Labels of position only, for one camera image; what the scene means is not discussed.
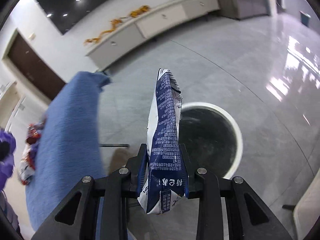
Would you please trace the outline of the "white blue snack bag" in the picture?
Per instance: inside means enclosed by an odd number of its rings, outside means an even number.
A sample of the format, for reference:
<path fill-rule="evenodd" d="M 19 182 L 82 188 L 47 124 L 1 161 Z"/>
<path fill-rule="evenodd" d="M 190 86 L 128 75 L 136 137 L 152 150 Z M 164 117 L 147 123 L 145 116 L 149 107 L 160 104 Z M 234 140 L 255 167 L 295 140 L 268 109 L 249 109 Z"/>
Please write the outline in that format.
<path fill-rule="evenodd" d="M 148 176 L 138 197 L 147 214 L 166 213 L 185 195 L 187 175 L 178 142 L 182 99 L 172 72 L 159 69 L 146 132 Z"/>

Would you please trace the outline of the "white red plastic bag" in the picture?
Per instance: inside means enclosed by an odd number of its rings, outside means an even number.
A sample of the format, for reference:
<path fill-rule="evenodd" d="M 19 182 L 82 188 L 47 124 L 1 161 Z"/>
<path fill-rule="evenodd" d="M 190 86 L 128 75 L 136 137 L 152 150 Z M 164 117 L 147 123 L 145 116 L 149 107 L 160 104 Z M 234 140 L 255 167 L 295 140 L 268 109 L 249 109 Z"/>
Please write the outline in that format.
<path fill-rule="evenodd" d="M 18 178 L 22 185 L 28 185 L 35 174 L 35 158 L 39 143 L 26 143 L 18 168 Z"/>

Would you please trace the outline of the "red snack wrapper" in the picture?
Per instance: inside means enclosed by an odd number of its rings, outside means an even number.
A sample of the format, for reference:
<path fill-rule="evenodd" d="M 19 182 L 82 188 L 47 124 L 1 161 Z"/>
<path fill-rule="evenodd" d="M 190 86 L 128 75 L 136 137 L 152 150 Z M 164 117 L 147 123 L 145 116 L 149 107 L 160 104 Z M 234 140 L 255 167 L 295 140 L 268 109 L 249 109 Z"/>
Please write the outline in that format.
<path fill-rule="evenodd" d="M 28 126 L 27 138 L 25 142 L 29 145 L 35 144 L 41 138 L 44 125 L 44 122 L 30 124 Z"/>

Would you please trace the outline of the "purple candy wrapper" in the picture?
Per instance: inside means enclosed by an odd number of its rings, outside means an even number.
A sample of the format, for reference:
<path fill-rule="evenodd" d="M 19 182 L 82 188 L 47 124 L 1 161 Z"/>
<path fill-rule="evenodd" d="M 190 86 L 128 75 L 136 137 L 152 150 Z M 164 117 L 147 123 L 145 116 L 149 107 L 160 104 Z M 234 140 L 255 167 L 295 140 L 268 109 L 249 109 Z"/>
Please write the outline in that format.
<path fill-rule="evenodd" d="M 10 132 L 1 128 L 1 191 L 5 188 L 7 179 L 12 176 L 16 139 Z"/>

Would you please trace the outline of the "round white-rimmed trash bin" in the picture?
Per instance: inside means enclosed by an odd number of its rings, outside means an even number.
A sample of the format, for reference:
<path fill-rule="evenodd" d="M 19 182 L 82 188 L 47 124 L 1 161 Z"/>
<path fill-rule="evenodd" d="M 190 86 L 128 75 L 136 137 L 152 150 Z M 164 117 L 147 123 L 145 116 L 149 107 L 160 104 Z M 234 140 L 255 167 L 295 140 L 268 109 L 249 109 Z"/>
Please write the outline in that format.
<path fill-rule="evenodd" d="M 240 165 L 243 139 L 239 125 L 221 107 L 206 102 L 182 105 L 179 143 L 192 164 L 231 179 Z"/>

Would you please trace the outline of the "blue fluffy table cloth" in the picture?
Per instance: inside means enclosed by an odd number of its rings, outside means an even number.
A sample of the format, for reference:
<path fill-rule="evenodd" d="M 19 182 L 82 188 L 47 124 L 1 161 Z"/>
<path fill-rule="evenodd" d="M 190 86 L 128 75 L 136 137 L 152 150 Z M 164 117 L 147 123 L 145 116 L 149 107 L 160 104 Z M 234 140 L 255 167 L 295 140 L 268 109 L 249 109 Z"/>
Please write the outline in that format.
<path fill-rule="evenodd" d="M 35 156 L 35 173 L 25 187 L 27 210 L 37 230 L 84 176 L 105 176 L 98 135 L 99 96 L 110 78 L 78 72 L 50 103 Z"/>

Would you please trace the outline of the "dark brown entrance door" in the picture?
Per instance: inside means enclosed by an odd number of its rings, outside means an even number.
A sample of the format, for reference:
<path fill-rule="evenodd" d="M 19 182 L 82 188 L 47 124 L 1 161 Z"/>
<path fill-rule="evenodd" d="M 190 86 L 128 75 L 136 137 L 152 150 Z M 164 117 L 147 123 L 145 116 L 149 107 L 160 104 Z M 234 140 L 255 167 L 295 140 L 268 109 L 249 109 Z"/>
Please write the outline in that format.
<path fill-rule="evenodd" d="M 54 100 L 66 84 L 32 50 L 20 33 L 14 38 L 7 57 L 20 73 L 50 100 Z"/>

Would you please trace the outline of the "white low TV cabinet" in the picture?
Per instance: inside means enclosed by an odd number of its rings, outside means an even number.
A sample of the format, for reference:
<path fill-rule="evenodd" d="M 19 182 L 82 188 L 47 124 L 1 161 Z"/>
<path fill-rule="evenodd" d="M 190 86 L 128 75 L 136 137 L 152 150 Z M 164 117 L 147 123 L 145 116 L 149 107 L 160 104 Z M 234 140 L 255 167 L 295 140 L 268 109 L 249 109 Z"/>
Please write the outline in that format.
<path fill-rule="evenodd" d="M 99 71 L 146 41 L 182 23 L 220 10 L 218 0 L 174 0 L 128 20 L 86 54 Z"/>

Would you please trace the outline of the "golden dragon figurine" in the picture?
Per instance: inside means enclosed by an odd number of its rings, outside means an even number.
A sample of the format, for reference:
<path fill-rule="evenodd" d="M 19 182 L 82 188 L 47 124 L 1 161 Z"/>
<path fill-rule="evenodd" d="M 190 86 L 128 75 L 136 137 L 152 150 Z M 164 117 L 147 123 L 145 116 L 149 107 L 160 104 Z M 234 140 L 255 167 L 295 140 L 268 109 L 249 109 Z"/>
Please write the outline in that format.
<path fill-rule="evenodd" d="M 93 37 L 93 38 L 88 38 L 88 39 L 86 39 L 86 40 L 84 41 L 84 45 L 90 44 L 90 43 L 98 44 L 98 43 L 101 41 L 101 39 L 103 38 L 104 35 L 116 31 L 117 27 L 118 27 L 120 24 L 124 23 L 124 22 L 123 22 L 124 19 L 126 19 L 126 17 L 120 17 L 120 18 L 115 18 L 115 19 L 111 20 L 111 21 L 110 21 L 110 24 L 111 24 L 110 29 L 103 30 L 97 37 Z"/>

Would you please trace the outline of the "small blue-grey waste bin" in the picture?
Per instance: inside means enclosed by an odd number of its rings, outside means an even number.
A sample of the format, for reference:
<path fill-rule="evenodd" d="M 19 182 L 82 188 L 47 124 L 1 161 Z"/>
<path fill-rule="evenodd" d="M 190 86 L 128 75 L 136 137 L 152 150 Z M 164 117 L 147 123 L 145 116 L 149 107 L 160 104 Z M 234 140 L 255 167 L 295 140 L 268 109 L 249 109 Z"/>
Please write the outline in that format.
<path fill-rule="evenodd" d="M 300 20 L 302 25 L 308 27 L 310 23 L 311 16 L 303 11 L 300 11 Z"/>

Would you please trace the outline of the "golden tiger figurine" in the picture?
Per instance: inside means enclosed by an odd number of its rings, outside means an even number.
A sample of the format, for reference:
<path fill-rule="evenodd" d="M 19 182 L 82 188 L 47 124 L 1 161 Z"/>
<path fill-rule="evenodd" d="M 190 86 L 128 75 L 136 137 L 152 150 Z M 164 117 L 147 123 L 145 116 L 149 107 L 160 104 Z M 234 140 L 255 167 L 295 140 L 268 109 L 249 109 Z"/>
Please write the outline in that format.
<path fill-rule="evenodd" d="M 143 5 L 141 7 L 139 7 L 138 9 L 136 10 L 133 10 L 129 13 L 129 16 L 131 18 L 137 18 L 139 17 L 140 15 L 146 13 L 146 12 L 149 12 L 150 11 L 150 7 L 148 5 Z"/>

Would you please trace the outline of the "white wall switch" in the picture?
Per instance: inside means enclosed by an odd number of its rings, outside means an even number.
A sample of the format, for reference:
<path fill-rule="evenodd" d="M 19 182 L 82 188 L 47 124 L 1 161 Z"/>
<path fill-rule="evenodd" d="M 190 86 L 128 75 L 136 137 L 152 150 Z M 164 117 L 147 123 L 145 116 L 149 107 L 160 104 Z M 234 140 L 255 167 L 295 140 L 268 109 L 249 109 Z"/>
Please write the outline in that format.
<path fill-rule="evenodd" d="M 34 38 L 35 38 L 35 34 L 34 33 L 31 33 L 30 35 L 29 35 L 29 37 L 28 37 L 28 39 L 29 40 L 34 40 Z"/>

